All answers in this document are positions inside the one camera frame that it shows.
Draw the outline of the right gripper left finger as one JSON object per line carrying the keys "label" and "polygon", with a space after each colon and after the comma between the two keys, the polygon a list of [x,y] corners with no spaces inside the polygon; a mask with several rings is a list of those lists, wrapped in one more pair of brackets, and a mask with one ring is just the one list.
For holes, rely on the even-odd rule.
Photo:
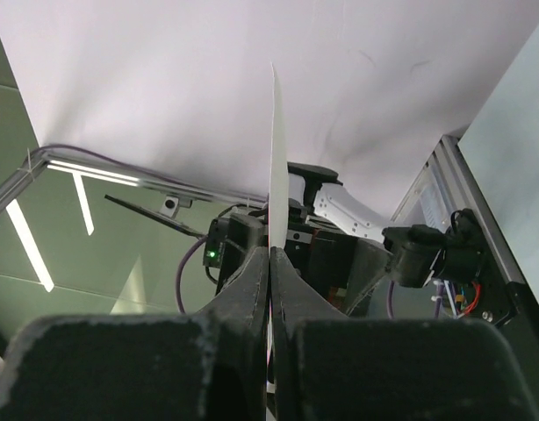
{"label": "right gripper left finger", "polygon": [[0,420],[263,420],[269,253],[190,314],[36,320],[8,350]]}

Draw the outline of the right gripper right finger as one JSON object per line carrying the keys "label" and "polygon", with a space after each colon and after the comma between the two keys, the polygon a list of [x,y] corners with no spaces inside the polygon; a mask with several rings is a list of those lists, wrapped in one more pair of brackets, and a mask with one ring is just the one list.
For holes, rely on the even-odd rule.
{"label": "right gripper right finger", "polygon": [[280,420],[539,420],[505,338],[477,320],[349,318],[269,257]]}

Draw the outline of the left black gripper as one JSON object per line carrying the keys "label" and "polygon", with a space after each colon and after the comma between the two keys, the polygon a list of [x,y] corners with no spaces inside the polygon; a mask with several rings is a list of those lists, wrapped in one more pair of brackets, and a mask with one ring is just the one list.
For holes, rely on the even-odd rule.
{"label": "left black gripper", "polygon": [[308,305],[313,316],[364,316],[363,301],[387,278],[391,257],[376,241],[296,214],[288,218],[284,246],[273,246],[269,214],[258,210],[215,218],[205,238],[204,264],[219,270],[217,292],[234,285],[272,313]]}

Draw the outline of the white paper coffee filter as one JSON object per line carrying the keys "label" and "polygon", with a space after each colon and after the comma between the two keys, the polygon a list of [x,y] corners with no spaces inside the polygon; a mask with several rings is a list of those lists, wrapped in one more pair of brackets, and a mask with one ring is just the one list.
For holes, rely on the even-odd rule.
{"label": "white paper coffee filter", "polygon": [[271,290],[271,315],[273,328],[273,373],[274,384],[278,386],[278,316],[277,304],[277,269],[274,263],[277,249],[285,246],[288,231],[289,215],[289,176],[287,169],[287,146],[284,130],[284,112],[280,81],[277,68],[270,63],[272,74],[272,126],[270,145],[270,173],[269,173],[269,273]]}

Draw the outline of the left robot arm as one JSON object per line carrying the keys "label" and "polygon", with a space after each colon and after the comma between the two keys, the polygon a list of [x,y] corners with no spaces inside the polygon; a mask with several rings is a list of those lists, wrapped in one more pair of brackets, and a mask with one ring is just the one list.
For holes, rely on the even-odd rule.
{"label": "left robot arm", "polygon": [[291,162],[289,215],[284,245],[293,267],[341,311],[368,316],[386,285],[384,305],[393,314],[396,286],[422,289],[433,283],[434,314],[459,319],[478,308],[484,288],[484,236],[473,210],[455,210],[449,227],[395,225],[351,196],[333,170]]}

